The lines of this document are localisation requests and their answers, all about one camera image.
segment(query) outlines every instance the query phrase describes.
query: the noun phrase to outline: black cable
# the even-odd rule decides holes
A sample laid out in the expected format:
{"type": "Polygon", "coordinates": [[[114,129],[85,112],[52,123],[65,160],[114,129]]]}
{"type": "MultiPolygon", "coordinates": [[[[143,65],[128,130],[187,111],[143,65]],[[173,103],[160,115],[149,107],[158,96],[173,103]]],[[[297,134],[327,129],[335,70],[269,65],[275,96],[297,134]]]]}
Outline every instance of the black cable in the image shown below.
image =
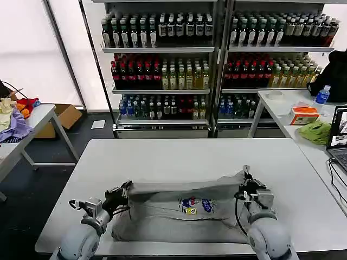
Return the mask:
{"type": "Polygon", "coordinates": [[[240,229],[242,230],[242,232],[247,236],[247,232],[243,229],[241,222],[239,220],[239,217],[237,215],[237,202],[239,201],[238,197],[236,197],[236,201],[235,201],[235,217],[236,217],[236,221],[237,224],[239,225],[240,229]]]}

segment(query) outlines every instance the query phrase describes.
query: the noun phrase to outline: orange box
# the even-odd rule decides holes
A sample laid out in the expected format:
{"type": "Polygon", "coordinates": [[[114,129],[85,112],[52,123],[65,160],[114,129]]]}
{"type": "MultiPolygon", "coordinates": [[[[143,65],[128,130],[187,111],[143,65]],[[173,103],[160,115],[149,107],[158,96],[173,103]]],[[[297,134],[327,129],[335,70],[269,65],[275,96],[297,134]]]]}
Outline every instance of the orange box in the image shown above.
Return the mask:
{"type": "Polygon", "coordinates": [[[291,125],[307,125],[315,122],[319,113],[312,107],[293,107],[289,113],[291,125]]]}

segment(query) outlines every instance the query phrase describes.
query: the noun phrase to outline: metal shelf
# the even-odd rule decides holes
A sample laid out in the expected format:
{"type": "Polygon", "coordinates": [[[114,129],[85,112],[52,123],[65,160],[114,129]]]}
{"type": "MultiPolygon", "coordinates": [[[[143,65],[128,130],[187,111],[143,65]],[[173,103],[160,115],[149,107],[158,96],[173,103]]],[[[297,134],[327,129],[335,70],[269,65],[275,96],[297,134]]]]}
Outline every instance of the metal shelf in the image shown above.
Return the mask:
{"type": "Polygon", "coordinates": [[[208,94],[209,89],[141,89],[141,90],[112,90],[113,94],[123,95],[146,95],[146,94],[208,94]]]}
{"type": "Polygon", "coordinates": [[[104,53],[213,53],[215,47],[103,48],[104,53]]]}
{"type": "Polygon", "coordinates": [[[121,126],[164,126],[164,125],[181,125],[181,126],[206,126],[208,120],[197,119],[197,120],[131,120],[131,119],[120,119],[117,125],[121,126]]]}
{"type": "Polygon", "coordinates": [[[262,46],[254,46],[254,47],[238,47],[238,46],[232,46],[229,47],[228,52],[275,52],[275,53],[330,53],[334,50],[334,48],[331,47],[296,47],[296,46],[268,46],[268,47],[262,47],[262,46]]]}
{"type": "Polygon", "coordinates": [[[303,90],[306,88],[225,88],[222,89],[222,93],[257,93],[262,90],[303,90]]]}
{"type": "MultiPolygon", "coordinates": [[[[227,124],[251,124],[253,118],[242,118],[242,119],[218,119],[219,125],[227,124]]],[[[259,123],[274,123],[275,121],[272,118],[262,118],[259,120],[259,123]]]]}

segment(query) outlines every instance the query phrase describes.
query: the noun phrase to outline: shelf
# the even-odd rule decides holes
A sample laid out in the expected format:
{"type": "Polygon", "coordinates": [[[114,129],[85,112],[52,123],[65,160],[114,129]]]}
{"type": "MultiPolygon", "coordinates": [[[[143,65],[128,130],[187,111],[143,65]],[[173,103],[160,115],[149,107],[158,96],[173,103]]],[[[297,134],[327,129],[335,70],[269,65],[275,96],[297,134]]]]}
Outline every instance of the shelf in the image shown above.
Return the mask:
{"type": "Polygon", "coordinates": [[[208,121],[206,119],[198,120],[132,120],[120,119],[117,125],[121,126],[164,126],[164,125],[185,125],[185,126],[206,126],[208,121]]]}
{"type": "Polygon", "coordinates": [[[215,47],[103,48],[104,53],[212,53],[215,47]]]}
{"type": "Polygon", "coordinates": [[[232,93],[258,93],[262,90],[303,90],[306,88],[225,88],[222,89],[222,93],[232,94],[232,93]]]}
{"type": "Polygon", "coordinates": [[[276,53],[330,53],[334,50],[334,48],[330,47],[296,47],[296,46],[268,46],[268,47],[238,47],[233,46],[229,47],[229,52],[276,52],[276,53]]]}
{"type": "Polygon", "coordinates": [[[123,94],[123,95],[159,95],[159,94],[208,94],[209,89],[139,89],[139,90],[112,90],[113,94],[123,94]]]}
{"type": "Polygon", "coordinates": [[[217,2],[217,0],[92,0],[93,3],[217,2]]]}
{"type": "MultiPolygon", "coordinates": [[[[218,124],[228,125],[228,124],[251,124],[253,118],[242,118],[242,119],[218,119],[218,124]]],[[[272,118],[262,118],[259,120],[259,123],[274,123],[275,121],[272,118]]]]}

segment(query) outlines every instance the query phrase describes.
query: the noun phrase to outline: colorful cloth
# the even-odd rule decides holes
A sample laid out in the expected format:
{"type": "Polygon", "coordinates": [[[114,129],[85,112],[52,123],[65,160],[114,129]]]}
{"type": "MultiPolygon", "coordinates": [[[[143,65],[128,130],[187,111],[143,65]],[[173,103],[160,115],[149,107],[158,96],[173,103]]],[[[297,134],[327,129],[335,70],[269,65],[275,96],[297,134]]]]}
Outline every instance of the colorful cloth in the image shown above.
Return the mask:
{"type": "Polygon", "coordinates": [[[0,132],[0,142],[5,141],[10,137],[24,138],[33,129],[27,125],[23,115],[14,108],[11,116],[11,122],[9,128],[0,132]]]}

